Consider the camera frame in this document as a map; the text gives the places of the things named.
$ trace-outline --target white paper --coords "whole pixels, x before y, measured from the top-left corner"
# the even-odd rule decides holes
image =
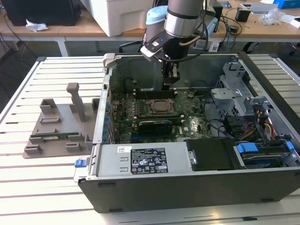
[[[281,22],[284,22],[284,23],[290,23],[295,18],[296,18],[296,16],[294,16],[294,15],[287,15],[287,14],[285,14],[279,20]]]
[[[261,3],[265,3],[265,4],[273,4],[274,0],[261,0]]]
[[[45,23],[40,23],[40,24],[36,24],[33,22],[29,22],[28,20],[26,20],[27,22],[27,29],[33,31],[33,32],[37,32],[38,30],[47,30],[48,27]]]
[[[298,22],[297,20],[292,20],[290,22],[291,25],[293,25],[296,28],[300,28],[300,22]]]

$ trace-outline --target green circuit board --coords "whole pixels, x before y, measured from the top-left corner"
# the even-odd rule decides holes
[[[177,91],[175,98],[136,99],[133,95],[117,95],[114,101],[116,143],[181,142],[188,138],[212,137],[203,117],[202,96],[188,98],[189,90]],[[141,136],[141,121],[168,120],[173,123],[169,135]]]

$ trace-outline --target floor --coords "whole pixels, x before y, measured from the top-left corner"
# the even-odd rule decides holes
[[[118,53],[119,45],[124,43],[126,42],[100,42],[101,52],[96,51],[95,42],[68,42],[67,47],[71,56],[97,56],[105,53]],[[37,56],[61,56],[56,42],[28,42],[27,44]],[[245,44],[237,43],[233,51],[241,51]],[[252,44],[249,50],[253,50],[255,45],[256,43]],[[135,53],[137,48],[138,45],[126,47],[124,52]],[[226,49],[226,46],[223,46],[220,50],[226,51]],[[275,53],[295,73],[300,74],[300,53],[296,52],[290,56],[291,50],[286,43],[262,43],[257,45],[252,53]],[[20,46],[18,52],[11,53],[8,57],[0,60],[0,112],[13,96],[35,60],[36,58],[24,48],[24,45]]]

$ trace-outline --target blue drive bracket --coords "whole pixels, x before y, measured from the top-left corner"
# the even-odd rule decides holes
[[[83,168],[86,167],[86,159],[78,159],[75,161],[75,168]]]
[[[258,152],[258,148],[255,143],[240,143],[237,146],[239,153]]]
[[[288,147],[288,149],[290,150],[290,152],[292,152],[293,149],[295,148],[294,145],[291,142],[286,142],[285,144]]]

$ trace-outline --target power supply label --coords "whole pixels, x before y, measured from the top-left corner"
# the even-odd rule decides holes
[[[132,149],[131,173],[167,173],[168,163],[164,148]]]

